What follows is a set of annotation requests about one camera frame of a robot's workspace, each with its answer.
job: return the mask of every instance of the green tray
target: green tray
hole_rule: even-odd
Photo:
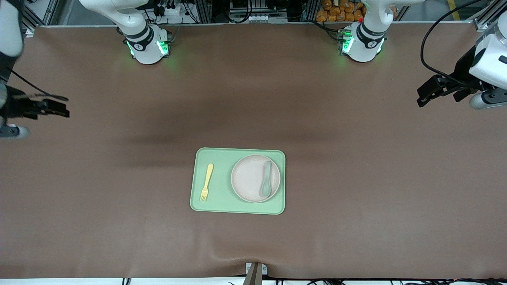
[[[280,188],[275,195],[261,203],[250,203],[239,198],[231,185],[232,169],[236,162],[249,155],[264,155],[280,170]],[[206,201],[200,201],[208,164],[213,163]],[[257,213],[279,215],[285,209],[285,154],[274,150],[243,150],[201,148],[197,151],[190,194],[190,207],[196,211]]]

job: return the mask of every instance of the brown table surface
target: brown table surface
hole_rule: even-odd
[[[0,277],[198,277],[260,261],[284,278],[507,277],[507,109],[420,109],[427,24],[370,63],[313,25],[182,27],[145,66],[114,28],[38,28],[15,70],[71,118],[0,142]],[[438,27],[452,71],[478,34]],[[32,89],[12,78],[10,83]],[[279,216],[189,206],[201,147],[286,154]]]

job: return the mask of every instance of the plate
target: plate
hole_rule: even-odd
[[[271,195],[264,197],[262,195],[262,184],[267,161],[271,161]],[[251,203],[264,202],[271,199],[278,191],[280,187],[280,170],[269,157],[250,155],[242,158],[234,165],[231,183],[239,198]]]

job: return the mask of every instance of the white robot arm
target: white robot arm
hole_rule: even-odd
[[[130,53],[142,64],[153,64],[169,56],[171,34],[148,24],[136,7],[148,0],[79,0],[88,10],[113,21],[127,39]]]
[[[507,12],[457,61],[453,73],[434,75],[417,92],[420,107],[451,93],[456,102],[475,94],[470,106],[478,110],[507,105]]]
[[[9,68],[23,51],[21,35],[21,15],[24,8],[20,0],[0,0],[0,68],[11,71]],[[70,113],[64,103],[51,99],[41,101],[32,100],[34,97],[50,97],[60,101],[67,101],[63,96],[49,94],[42,89],[42,94],[26,94],[21,90],[7,86],[0,80],[0,138],[25,138],[30,134],[27,127],[8,124],[10,118],[37,119],[39,115],[60,115],[69,117]]]
[[[384,36],[394,18],[389,6],[413,5],[424,0],[363,0],[367,12],[363,22],[346,27],[348,31],[340,50],[351,59],[367,62],[375,58],[384,43]]]

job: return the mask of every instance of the fork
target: fork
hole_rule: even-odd
[[[213,172],[213,163],[208,164],[208,170],[206,171],[206,180],[204,181],[204,188],[201,191],[201,201],[206,201],[208,198],[208,184]]]

